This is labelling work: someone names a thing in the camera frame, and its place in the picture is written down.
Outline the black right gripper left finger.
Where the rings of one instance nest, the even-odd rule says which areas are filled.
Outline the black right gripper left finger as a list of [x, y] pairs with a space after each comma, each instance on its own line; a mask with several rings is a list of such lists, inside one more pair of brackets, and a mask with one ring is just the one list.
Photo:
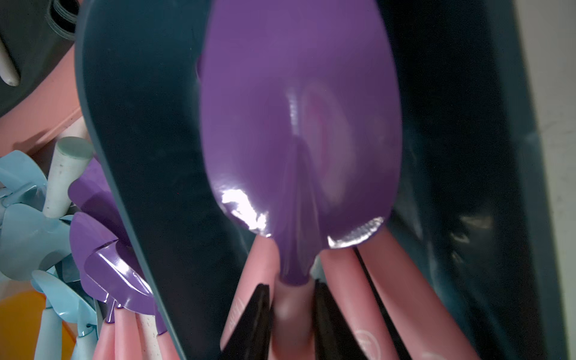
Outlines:
[[267, 360], [272, 334], [272, 303], [269, 285], [260, 283], [239, 318], [220, 360]]

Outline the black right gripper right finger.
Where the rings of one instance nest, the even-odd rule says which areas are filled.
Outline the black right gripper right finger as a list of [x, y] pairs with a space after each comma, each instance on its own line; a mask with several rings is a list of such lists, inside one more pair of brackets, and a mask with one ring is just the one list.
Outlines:
[[367, 360], [325, 283], [313, 295], [314, 353], [318, 360]]

